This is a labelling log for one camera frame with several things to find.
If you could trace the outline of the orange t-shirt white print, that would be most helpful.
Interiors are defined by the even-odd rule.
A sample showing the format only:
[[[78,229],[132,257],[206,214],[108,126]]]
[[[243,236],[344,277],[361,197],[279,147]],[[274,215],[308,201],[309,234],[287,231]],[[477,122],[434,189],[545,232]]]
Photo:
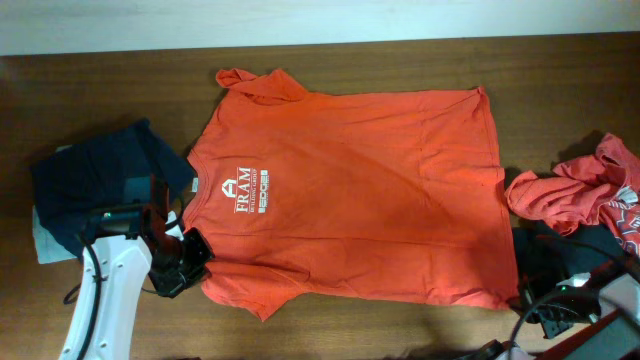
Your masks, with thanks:
[[[222,70],[188,160],[204,294],[260,319],[303,294],[504,309],[517,266],[481,87],[329,95]]]

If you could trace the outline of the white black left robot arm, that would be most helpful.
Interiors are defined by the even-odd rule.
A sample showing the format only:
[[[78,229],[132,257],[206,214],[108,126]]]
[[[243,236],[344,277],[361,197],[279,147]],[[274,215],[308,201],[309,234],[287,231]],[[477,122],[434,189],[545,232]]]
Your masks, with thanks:
[[[174,298],[207,276],[214,253],[200,232],[182,229],[167,183],[130,178],[118,205],[91,210],[79,233],[83,274],[62,359],[127,359],[144,283]]]

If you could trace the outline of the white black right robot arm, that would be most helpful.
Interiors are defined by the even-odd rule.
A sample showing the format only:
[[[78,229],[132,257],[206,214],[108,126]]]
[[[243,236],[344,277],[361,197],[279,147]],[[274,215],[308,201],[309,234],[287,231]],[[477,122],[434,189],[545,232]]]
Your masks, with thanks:
[[[463,360],[638,359],[639,264],[609,262],[580,282],[563,281],[537,299],[525,294],[524,307],[508,340],[492,340]],[[526,323],[539,324],[551,340],[575,324],[585,327],[551,348],[534,354],[516,343]]]

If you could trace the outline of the black shirt in pile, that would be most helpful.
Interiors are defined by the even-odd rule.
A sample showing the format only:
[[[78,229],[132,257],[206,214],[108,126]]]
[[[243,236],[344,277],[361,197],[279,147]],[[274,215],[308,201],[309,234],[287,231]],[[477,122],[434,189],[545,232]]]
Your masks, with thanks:
[[[579,226],[566,236],[544,222],[534,227],[512,229],[521,286],[534,298],[554,290],[558,283],[581,273],[590,273],[610,261],[591,246],[615,257],[630,255],[603,225]]]

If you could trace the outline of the red patterned shirt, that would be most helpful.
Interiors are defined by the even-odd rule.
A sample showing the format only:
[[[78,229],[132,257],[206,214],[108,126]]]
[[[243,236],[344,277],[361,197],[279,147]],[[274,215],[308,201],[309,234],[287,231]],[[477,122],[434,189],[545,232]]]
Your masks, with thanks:
[[[627,252],[639,254],[639,158],[606,134],[592,155],[556,165],[550,178],[528,171],[506,189],[509,208],[567,236],[605,225]]]

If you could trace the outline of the folded light blue shirt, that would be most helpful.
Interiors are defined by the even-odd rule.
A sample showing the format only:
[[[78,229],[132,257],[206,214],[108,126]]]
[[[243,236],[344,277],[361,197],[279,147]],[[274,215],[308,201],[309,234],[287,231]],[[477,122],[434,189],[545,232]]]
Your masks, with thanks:
[[[31,167],[33,186],[32,236],[39,264],[78,260],[81,245],[74,238],[77,209],[69,198],[68,152],[73,145],[56,149],[49,158]]]

